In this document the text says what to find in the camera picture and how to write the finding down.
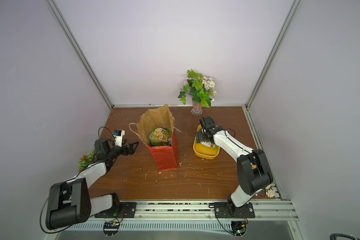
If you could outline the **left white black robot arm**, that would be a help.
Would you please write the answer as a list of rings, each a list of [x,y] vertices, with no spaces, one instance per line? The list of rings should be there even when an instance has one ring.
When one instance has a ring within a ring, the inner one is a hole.
[[[53,184],[40,217],[41,230],[46,234],[62,232],[76,224],[86,222],[90,217],[111,217],[117,219],[125,214],[123,205],[116,193],[91,198],[90,187],[107,174],[119,156],[131,156],[139,142],[121,145],[111,144],[109,139],[101,138],[95,142],[95,152],[84,155],[81,162],[86,164],[71,179]]]

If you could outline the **red brown paper bag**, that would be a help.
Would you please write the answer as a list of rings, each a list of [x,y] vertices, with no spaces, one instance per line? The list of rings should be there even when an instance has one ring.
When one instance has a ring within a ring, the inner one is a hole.
[[[161,172],[178,169],[175,118],[168,105],[147,110],[129,129],[148,148]]]

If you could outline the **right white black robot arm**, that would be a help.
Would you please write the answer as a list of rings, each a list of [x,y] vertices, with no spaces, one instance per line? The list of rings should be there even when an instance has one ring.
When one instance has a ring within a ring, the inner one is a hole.
[[[274,182],[272,170],[265,152],[245,146],[229,132],[216,126],[211,117],[200,119],[201,130],[197,136],[202,142],[210,142],[228,153],[237,163],[239,186],[228,202],[236,208],[246,205],[256,194]]]

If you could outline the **yellow plastic tray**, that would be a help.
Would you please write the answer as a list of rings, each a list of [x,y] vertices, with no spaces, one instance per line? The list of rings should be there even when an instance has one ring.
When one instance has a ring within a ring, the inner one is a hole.
[[[220,153],[220,147],[217,145],[212,145],[211,147],[207,147],[201,143],[197,142],[198,137],[195,136],[193,150],[195,155],[202,159],[213,160],[215,159]]]

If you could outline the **green condiment packets pile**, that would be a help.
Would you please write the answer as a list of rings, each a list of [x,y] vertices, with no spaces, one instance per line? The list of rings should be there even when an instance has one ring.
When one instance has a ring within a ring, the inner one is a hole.
[[[203,142],[201,142],[201,144],[203,146],[208,147],[208,148],[213,149],[213,150],[217,150],[219,148],[216,144],[214,144],[214,143],[212,143],[210,141],[203,141]]]

